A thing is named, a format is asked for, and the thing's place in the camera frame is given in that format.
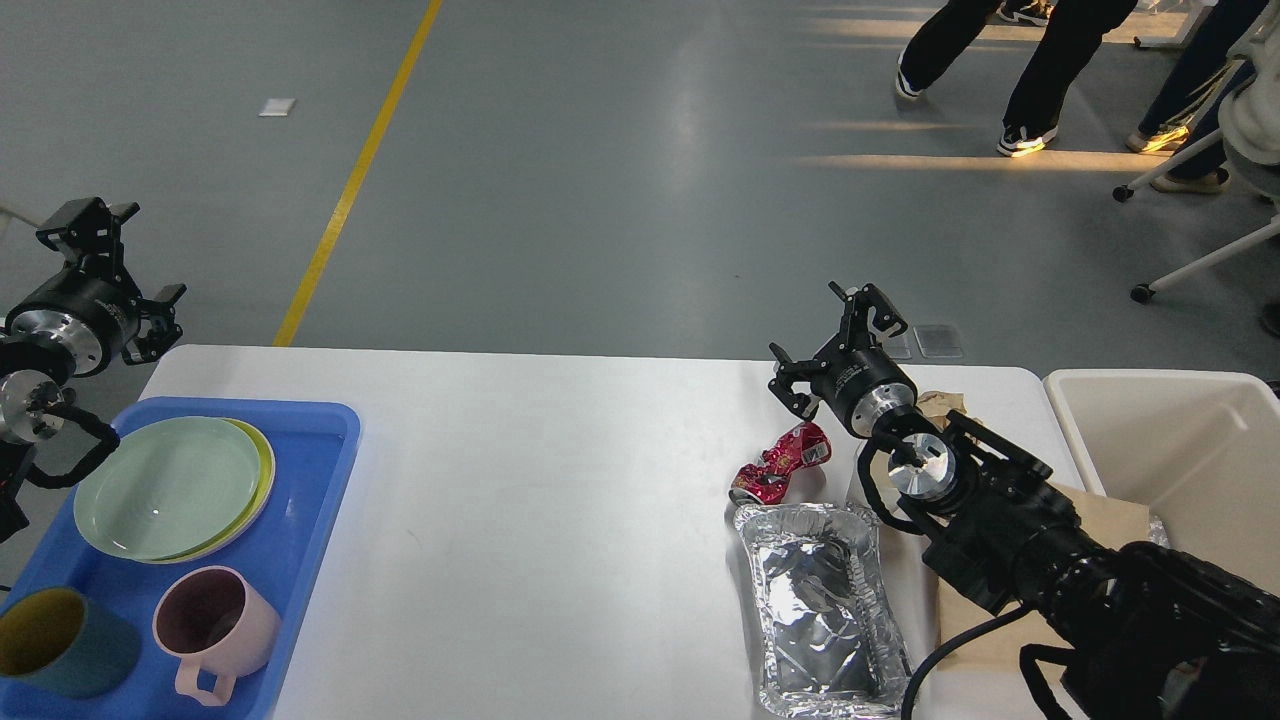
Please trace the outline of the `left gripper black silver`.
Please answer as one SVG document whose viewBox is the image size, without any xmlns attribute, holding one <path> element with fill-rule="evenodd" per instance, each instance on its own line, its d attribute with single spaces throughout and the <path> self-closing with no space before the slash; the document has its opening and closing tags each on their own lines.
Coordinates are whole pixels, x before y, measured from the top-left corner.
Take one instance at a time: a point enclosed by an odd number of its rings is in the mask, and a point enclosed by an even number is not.
<svg viewBox="0 0 1280 720">
<path fill-rule="evenodd" d="M 132 282 L 122 227 L 138 211 L 137 202 L 76 199 L 38 225 L 35 236 L 61 254 L 67 266 L 87 268 L 90 259 L 104 259 L 110 279 Z M 60 345 L 74 360 L 73 377 L 99 374 L 120 352 L 125 365 L 141 366 L 157 363 L 183 336 L 175 318 L 187 290 L 186 283 L 166 284 L 154 299 L 133 299 L 109 281 L 63 270 L 8 313 L 5 331 Z"/>
</svg>

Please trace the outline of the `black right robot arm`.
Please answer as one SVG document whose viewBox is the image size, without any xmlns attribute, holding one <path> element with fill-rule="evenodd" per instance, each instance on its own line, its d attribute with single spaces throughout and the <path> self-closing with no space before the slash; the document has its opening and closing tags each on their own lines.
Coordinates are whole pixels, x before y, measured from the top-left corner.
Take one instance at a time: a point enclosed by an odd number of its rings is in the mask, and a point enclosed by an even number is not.
<svg viewBox="0 0 1280 720">
<path fill-rule="evenodd" d="M 1036 706 L 1064 719 L 1042 673 L 1091 719 L 1275 719 L 1277 598 L 1190 553 L 1089 537 L 1051 468 L 965 414 L 940 429 L 881 336 L 908 325 L 874 284 L 831 284 L 842 314 L 813 357 L 771 345 L 768 387 L 795 416 L 827 406 L 863 442 L 856 475 L 883 524 L 924 537 L 923 562 L 989 620 L 933 651 L 911 674 L 901 715 L 942 659 L 1032 614 L 1061 646 L 1027 644 L 1019 669 Z"/>
</svg>

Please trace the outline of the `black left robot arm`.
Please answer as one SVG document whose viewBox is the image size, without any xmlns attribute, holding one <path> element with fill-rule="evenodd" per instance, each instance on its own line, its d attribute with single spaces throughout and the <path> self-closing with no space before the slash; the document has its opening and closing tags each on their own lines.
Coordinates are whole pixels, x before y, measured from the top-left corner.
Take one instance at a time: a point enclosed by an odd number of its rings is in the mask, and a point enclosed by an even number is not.
<svg viewBox="0 0 1280 720">
<path fill-rule="evenodd" d="M 78 406 L 70 380 L 96 375 L 114 359 L 129 366 L 156 363 L 183 336 L 175 306 L 186 286 L 168 284 L 148 299 L 125 268 L 122 228 L 138 211 L 137 202 L 74 199 L 35 231 L 63 264 L 3 315 L 4 541 L 29 525 L 18 502 L 23 486 L 77 486 L 120 445 L 109 423 Z M 96 443 L 69 471 L 50 474 L 35 461 L 37 446 L 65 424 Z"/>
</svg>

